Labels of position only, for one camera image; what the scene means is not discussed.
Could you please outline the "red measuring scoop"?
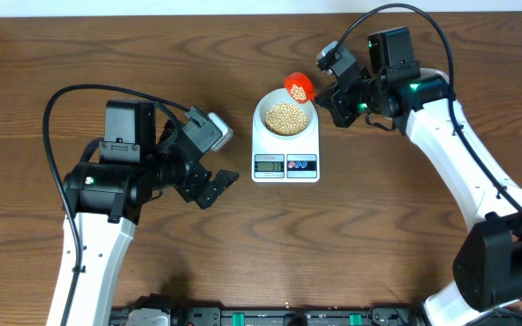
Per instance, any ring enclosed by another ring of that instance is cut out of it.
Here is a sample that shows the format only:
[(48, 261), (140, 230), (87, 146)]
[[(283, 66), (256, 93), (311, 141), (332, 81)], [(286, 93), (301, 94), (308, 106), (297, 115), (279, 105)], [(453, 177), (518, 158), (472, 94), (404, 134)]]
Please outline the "red measuring scoop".
[(305, 74), (293, 72), (285, 77), (284, 84), (286, 91), (296, 102), (305, 104), (314, 100), (314, 85)]

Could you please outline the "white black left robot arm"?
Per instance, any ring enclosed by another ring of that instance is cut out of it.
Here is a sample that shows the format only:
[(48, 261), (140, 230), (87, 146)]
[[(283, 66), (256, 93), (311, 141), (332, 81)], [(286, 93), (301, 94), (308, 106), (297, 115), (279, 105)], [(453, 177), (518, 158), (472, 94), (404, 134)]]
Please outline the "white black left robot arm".
[(108, 101), (103, 137), (64, 178), (63, 256), (48, 324), (108, 324), (141, 208), (164, 189), (207, 209), (238, 180), (237, 172), (212, 173), (200, 162), (233, 135), (217, 114), (192, 107), (181, 122), (168, 112), (158, 135), (159, 110), (166, 107), (156, 101)]

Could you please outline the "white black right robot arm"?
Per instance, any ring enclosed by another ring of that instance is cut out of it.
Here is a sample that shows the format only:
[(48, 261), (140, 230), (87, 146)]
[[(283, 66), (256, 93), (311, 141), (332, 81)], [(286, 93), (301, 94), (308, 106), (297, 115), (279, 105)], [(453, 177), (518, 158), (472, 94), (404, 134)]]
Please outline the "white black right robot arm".
[(314, 98), (339, 128), (381, 115), (429, 159), (459, 206), (468, 235), (452, 264), (453, 281), (424, 301), (414, 325), (519, 321), (522, 301), (522, 189), (470, 127), (445, 72), (421, 67), (407, 28), (370, 34), (369, 66), (343, 44), (318, 53), (334, 82)]

